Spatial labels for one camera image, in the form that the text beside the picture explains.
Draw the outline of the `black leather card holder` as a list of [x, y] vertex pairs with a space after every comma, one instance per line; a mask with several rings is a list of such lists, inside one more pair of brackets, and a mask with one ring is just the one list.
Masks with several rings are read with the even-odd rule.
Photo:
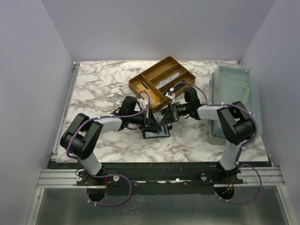
[[[156, 119], [156, 121], [159, 123], [162, 119], [162, 116], [156, 116], [154, 117]], [[170, 137], [170, 132], [169, 130], [172, 129], [172, 125], [171, 126], [161, 126], [162, 131], [157, 132], [157, 133], [151, 133], [151, 132], [144, 132], [142, 131], [142, 136], [143, 139], [149, 139], [149, 138], [165, 138], [165, 137]]]

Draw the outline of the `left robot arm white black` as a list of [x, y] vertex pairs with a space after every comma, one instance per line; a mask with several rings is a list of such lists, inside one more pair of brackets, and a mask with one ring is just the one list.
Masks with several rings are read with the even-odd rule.
[[146, 112], [146, 109], [140, 109], [138, 112], [135, 110], [137, 105], [136, 98], [127, 96], [112, 115], [90, 118], [83, 113], [77, 114], [62, 135], [60, 146], [66, 150], [68, 157], [76, 159], [91, 175], [97, 175], [102, 164], [93, 151], [101, 134], [122, 131], [129, 124], [137, 125], [143, 132], [163, 131], [152, 110]]

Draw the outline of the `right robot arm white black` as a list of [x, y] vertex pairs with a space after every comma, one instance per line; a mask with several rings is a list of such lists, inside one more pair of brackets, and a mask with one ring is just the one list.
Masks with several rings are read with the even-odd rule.
[[253, 115], [241, 101], [232, 104], [201, 104], [194, 88], [183, 91], [185, 104], [169, 103], [163, 110], [161, 126], [175, 123], [179, 117], [189, 115], [195, 120], [216, 120], [220, 123], [226, 138], [225, 150], [217, 162], [216, 177], [221, 180], [234, 174], [239, 168], [243, 146], [254, 140], [258, 125]]

